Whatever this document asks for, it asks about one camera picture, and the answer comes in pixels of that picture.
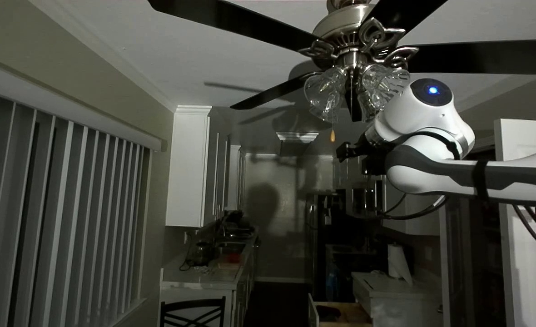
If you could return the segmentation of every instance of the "robot eye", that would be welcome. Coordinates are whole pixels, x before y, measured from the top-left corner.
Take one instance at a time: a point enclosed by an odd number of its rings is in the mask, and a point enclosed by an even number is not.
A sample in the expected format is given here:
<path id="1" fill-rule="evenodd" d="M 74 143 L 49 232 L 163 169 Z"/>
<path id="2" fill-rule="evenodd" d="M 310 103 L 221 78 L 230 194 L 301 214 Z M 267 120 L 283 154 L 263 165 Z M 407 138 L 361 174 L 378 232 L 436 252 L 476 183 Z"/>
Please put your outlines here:
<path id="1" fill-rule="evenodd" d="M 412 94 L 427 105 L 447 105 L 452 100 L 450 89 L 438 80 L 421 78 L 410 83 Z"/>

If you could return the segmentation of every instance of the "white ceiling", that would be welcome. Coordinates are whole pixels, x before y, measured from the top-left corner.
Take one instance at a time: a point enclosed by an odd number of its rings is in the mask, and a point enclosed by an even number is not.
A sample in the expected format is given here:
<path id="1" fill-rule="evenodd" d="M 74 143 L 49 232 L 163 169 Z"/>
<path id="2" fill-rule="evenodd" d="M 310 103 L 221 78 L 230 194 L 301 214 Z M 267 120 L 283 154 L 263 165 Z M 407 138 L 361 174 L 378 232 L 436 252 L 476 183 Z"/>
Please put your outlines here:
<path id="1" fill-rule="evenodd" d="M 161 103 L 230 105 L 289 78 L 305 56 L 152 11 L 147 0 L 31 0 Z M 327 14 L 325 0 L 232 0 L 305 31 Z M 401 43 L 536 38 L 536 0 L 448 0 Z M 527 76 L 439 74 L 468 107 Z M 289 105 L 274 100 L 263 107 Z"/>

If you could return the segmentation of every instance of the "chair back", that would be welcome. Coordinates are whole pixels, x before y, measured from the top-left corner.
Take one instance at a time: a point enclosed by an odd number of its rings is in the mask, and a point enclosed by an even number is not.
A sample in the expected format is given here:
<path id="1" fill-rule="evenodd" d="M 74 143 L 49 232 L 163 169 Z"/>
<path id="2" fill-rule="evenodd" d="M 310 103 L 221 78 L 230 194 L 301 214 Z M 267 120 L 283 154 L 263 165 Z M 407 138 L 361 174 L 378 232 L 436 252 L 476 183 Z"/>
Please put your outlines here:
<path id="1" fill-rule="evenodd" d="M 160 305 L 160 327 L 223 327 L 225 298 L 172 301 Z"/>

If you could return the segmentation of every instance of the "countertop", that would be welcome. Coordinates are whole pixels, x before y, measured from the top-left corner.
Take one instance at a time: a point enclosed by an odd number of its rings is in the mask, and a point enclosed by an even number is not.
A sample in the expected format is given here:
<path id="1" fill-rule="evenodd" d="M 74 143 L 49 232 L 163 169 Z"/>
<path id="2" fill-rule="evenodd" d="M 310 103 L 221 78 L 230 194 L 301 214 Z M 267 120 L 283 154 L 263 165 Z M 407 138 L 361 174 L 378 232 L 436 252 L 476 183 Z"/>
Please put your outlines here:
<path id="1" fill-rule="evenodd" d="M 183 269 L 185 252 L 178 254 L 172 261 L 163 267 L 161 289 L 234 289 L 239 274 L 254 251 L 256 238 L 245 241 L 245 249 L 239 254 L 238 263 L 225 263 L 221 256 L 212 260 L 209 267 Z"/>

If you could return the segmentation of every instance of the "window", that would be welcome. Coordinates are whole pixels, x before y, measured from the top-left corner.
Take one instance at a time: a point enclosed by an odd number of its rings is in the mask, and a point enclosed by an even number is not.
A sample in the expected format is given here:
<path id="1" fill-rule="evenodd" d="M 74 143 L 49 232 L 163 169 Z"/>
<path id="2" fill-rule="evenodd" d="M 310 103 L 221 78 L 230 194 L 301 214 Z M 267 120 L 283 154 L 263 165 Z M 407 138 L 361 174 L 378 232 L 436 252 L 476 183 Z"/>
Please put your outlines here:
<path id="1" fill-rule="evenodd" d="M 147 160 L 0 98 L 0 325 L 109 325 L 136 303 Z"/>

